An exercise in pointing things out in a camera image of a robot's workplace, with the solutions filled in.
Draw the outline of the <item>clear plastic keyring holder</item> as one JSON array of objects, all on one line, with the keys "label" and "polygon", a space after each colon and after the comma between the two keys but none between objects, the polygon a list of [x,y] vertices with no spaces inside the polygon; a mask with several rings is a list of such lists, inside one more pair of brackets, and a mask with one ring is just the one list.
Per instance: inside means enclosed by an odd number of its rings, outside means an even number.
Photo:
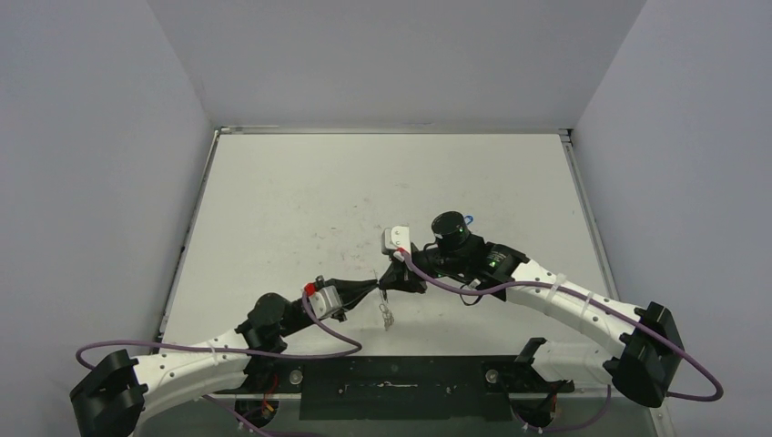
[{"label": "clear plastic keyring holder", "polygon": [[381,312],[383,327],[385,331],[389,331],[394,325],[395,318],[389,306],[388,292],[386,290],[379,290],[379,296],[379,311]]}]

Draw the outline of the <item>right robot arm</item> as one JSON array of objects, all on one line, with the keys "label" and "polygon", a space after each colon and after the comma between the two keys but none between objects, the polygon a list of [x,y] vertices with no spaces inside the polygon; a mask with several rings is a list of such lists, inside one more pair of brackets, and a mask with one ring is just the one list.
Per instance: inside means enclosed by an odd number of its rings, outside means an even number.
[{"label": "right robot arm", "polygon": [[424,292],[442,278],[459,283],[446,290],[496,299],[542,313],[584,335],[587,343],[532,338],[514,366],[528,391],[555,381],[610,385],[628,400],[658,408],[682,360],[683,342],[671,312],[599,295],[552,272],[519,250],[472,234],[457,211],[432,222],[434,241],[424,249],[404,226],[382,232],[381,251],[391,265],[381,277],[386,290]]}]

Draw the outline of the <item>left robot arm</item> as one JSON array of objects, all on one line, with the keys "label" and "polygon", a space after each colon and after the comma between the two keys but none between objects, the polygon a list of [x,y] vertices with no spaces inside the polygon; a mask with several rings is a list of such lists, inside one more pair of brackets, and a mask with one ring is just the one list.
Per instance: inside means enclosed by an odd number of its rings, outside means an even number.
[{"label": "left robot arm", "polygon": [[262,391],[277,381],[286,360],[286,338],[327,318],[338,321],[376,290],[375,279],[317,277],[297,300],[260,296],[246,319],[201,343],[157,345],[157,353],[132,356],[117,343],[70,392],[83,436],[130,436],[147,419],[218,391]]}]

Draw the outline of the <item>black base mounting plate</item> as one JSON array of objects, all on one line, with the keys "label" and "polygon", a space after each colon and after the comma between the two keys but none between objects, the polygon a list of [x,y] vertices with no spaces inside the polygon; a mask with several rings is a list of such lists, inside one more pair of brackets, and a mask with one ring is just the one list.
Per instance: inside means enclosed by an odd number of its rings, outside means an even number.
[{"label": "black base mounting plate", "polygon": [[306,421],[448,420],[507,422],[513,409],[545,415],[568,380],[547,381],[514,355],[352,356],[279,361],[244,388],[218,398],[250,419],[287,412],[292,401]]}]

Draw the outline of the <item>aluminium front rail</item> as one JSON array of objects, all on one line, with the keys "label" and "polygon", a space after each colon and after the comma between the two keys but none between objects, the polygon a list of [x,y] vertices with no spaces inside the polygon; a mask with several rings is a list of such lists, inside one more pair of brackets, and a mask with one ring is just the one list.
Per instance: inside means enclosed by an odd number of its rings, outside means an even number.
[{"label": "aluminium front rail", "polygon": [[[659,355],[640,351],[624,353],[620,358],[600,362],[596,355],[589,361],[556,354],[528,358],[493,356],[474,364],[474,371],[496,371],[508,390],[542,392],[554,382],[594,382],[614,386],[629,400],[657,407],[667,396],[680,359],[672,354]],[[207,394],[214,391],[263,389],[281,360],[225,353],[211,358],[206,353],[169,353],[136,357],[132,370],[139,384],[148,386],[155,397],[180,396],[183,391]]]}]

